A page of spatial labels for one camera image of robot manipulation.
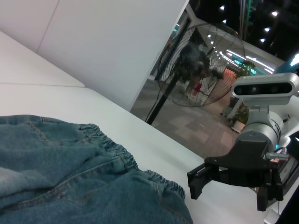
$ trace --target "white table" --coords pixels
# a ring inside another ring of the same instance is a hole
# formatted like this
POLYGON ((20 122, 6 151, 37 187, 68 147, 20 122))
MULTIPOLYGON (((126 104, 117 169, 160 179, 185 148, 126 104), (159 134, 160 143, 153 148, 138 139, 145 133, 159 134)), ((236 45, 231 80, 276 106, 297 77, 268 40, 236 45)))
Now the white table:
POLYGON ((0 32, 0 84, 84 87, 33 51, 0 32))
POLYGON ((97 124, 135 157, 140 169, 156 171, 184 188, 196 224, 264 223, 262 212, 256 210, 256 194, 249 188, 210 182, 199 199, 192 200, 187 172, 203 159, 90 89, 2 84, 0 102, 0 116, 32 114, 97 124))

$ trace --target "fan stand pole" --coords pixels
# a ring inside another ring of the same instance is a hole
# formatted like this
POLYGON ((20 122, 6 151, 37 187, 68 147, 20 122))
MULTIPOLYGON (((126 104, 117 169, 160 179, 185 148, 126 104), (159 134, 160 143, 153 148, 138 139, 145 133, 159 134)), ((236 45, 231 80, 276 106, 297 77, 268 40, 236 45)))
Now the fan stand pole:
POLYGON ((146 121, 146 123, 148 123, 149 125, 152 125, 156 116, 158 115, 162 106, 164 105, 165 101, 167 100, 169 94, 171 93, 173 88, 176 86, 176 83, 178 82, 179 77, 180 77, 180 75, 176 74, 176 72, 175 72, 172 80, 170 81, 168 87, 166 88, 166 90, 165 90, 164 94, 162 95, 162 97, 160 98, 159 102, 155 106, 153 112, 150 114, 149 119, 146 121))

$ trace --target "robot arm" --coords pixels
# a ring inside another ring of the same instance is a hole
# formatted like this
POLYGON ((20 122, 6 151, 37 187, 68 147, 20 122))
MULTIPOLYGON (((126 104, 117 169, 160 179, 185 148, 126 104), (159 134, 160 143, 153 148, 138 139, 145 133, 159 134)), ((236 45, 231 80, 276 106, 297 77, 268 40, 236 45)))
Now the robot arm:
POLYGON ((249 119, 227 155, 208 157, 190 171, 191 198, 197 199, 211 180, 259 187, 257 209, 265 211, 268 200, 283 200, 278 164, 288 154, 276 154, 276 145, 285 146, 288 136, 299 130, 299 77, 293 73, 239 78, 232 87, 235 97, 249 109, 249 119))

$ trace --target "denim shorts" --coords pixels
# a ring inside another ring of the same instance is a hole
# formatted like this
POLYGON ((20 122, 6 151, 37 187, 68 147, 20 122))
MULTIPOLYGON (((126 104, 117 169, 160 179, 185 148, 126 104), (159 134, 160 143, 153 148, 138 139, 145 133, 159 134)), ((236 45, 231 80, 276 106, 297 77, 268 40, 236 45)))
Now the denim shorts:
POLYGON ((0 117, 0 223, 190 224, 184 198, 94 124, 0 117))

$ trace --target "standing fan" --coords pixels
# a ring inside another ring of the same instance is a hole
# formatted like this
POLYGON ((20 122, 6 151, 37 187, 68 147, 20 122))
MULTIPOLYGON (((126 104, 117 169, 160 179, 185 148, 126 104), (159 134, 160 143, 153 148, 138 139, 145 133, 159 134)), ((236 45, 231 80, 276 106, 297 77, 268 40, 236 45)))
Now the standing fan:
POLYGON ((167 98, 189 107, 219 100, 230 91, 245 60, 240 37, 222 24, 194 26, 176 38, 180 40, 173 41, 178 44, 172 55, 167 58, 165 50, 158 63, 158 83, 163 96, 147 119, 149 124, 167 98))

